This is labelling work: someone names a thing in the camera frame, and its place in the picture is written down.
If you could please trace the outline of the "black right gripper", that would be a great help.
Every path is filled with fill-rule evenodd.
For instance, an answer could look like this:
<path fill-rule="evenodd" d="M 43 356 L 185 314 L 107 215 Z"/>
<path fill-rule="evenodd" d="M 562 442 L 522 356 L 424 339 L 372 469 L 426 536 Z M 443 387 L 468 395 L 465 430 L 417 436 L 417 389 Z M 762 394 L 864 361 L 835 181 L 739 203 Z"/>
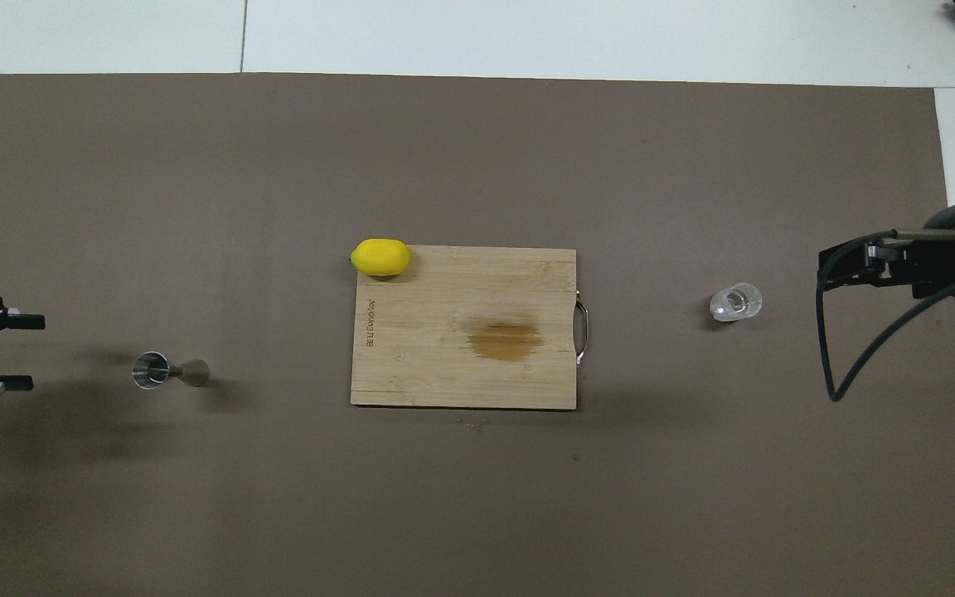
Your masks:
<path fill-rule="evenodd" d="M 928 218 L 924 228 L 955 231 L 955 205 Z M 902 260 L 880 257 L 892 235 L 862 235 L 819 252 L 817 287 L 892 286 L 892 279 L 912 287 L 914 299 L 925 299 L 955 283 L 955 239 L 914 240 L 902 250 Z"/>

